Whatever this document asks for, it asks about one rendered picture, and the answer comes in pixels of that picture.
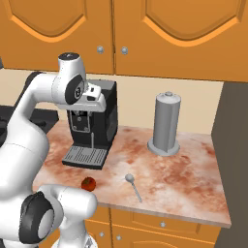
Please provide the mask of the orange base cupboard door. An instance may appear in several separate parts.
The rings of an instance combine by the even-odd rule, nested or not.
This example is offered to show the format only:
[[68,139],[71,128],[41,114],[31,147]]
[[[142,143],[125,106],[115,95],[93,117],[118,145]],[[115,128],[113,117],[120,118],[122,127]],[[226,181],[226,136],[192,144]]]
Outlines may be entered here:
[[[99,248],[112,248],[109,224],[86,220],[85,227],[88,233],[95,239]],[[99,232],[104,232],[105,236],[100,237]]]
[[199,241],[193,238],[158,232],[143,231],[124,226],[112,226],[113,248],[214,248],[209,241]]

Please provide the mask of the black hob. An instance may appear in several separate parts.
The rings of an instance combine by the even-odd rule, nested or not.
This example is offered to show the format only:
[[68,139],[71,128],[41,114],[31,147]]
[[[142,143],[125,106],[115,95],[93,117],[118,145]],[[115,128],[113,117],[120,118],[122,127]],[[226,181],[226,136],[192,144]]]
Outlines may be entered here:
[[[0,106],[0,147],[7,136],[7,124],[13,113],[11,106]],[[46,134],[59,121],[56,110],[35,108],[30,121],[40,127]]]

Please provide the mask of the narrow orange drawer front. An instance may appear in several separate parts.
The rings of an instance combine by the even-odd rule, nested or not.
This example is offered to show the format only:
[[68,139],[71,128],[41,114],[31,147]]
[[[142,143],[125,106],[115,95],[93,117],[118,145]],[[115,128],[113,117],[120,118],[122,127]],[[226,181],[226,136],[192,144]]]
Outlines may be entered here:
[[98,206],[94,215],[89,218],[89,221],[108,223],[110,220],[109,217],[109,208],[105,206]]

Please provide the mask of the wide orange drawer front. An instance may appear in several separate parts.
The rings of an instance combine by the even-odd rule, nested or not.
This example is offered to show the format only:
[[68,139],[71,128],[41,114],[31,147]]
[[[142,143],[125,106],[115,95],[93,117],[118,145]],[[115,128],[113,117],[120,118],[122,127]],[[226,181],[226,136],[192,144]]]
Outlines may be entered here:
[[[111,221],[114,225],[162,234],[189,237],[196,240],[209,241],[213,243],[216,242],[221,230],[220,227],[119,209],[111,209],[110,213]],[[165,221],[167,223],[165,228],[160,227],[161,221]]]

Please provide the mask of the orange wall cupboard door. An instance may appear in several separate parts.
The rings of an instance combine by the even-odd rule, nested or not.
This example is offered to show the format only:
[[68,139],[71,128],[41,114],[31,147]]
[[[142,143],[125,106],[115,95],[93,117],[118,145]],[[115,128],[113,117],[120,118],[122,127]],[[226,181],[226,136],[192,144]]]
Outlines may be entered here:
[[7,69],[56,71],[58,56],[75,52],[87,73],[112,74],[111,18],[111,0],[0,0],[0,58]]
[[248,81],[248,0],[113,0],[113,7],[119,75]]

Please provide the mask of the dark grey tall panel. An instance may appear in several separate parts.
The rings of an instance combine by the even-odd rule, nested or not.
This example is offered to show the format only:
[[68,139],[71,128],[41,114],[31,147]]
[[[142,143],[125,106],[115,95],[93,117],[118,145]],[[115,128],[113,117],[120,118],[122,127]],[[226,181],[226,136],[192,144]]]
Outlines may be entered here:
[[232,221],[215,248],[248,248],[248,83],[224,83],[211,136]]

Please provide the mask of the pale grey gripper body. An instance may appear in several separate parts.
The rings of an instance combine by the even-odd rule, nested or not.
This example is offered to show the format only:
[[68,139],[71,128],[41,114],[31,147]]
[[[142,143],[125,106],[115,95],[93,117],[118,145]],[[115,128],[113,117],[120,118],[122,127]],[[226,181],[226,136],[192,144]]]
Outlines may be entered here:
[[83,94],[78,103],[79,108],[84,111],[104,112],[107,108],[107,103],[102,93],[99,95]]

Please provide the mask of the grey paper towel holder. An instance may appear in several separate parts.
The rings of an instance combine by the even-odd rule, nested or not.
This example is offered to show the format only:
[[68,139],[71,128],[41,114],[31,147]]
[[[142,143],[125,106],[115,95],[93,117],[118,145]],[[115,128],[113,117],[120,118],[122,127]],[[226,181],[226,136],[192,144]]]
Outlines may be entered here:
[[170,91],[156,96],[153,137],[147,148],[156,155],[168,157],[179,151],[176,130],[181,98]]

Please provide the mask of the red tomato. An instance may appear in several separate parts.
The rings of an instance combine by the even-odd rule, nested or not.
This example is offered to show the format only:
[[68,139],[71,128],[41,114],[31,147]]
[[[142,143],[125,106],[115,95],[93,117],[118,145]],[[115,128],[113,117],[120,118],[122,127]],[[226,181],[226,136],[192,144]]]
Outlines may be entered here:
[[96,188],[95,179],[90,176],[85,177],[81,182],[81,188],[89,192],[94,191]]

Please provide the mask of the black coffee machine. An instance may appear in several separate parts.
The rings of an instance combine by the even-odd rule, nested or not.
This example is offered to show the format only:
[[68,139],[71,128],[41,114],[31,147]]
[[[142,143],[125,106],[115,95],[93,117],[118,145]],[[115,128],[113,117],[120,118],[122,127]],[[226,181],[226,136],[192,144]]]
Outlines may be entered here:
[[88,79],[85,83],[88,88],[83,94],[99,95],[102,93],[107,108],[104,112],[84,111],[79,108],[79,100],[68,107],[62,106],[62,109],[67,110],[74,141],[62,163],[78,168],[100,170],[118,129],[116,82]]

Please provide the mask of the grey metal spoon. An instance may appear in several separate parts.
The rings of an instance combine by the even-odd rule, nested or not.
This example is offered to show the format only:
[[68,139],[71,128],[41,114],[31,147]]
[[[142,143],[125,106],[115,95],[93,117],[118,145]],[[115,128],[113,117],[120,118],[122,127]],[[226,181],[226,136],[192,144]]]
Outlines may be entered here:
[[136,196],[138,197],[139,201],[142,202],[142,199],[140,197],[139,191],[135,185],[135,178],[132,174],[128,173],[125,175],[125,179],[133,186],[133,189],[136,193]]

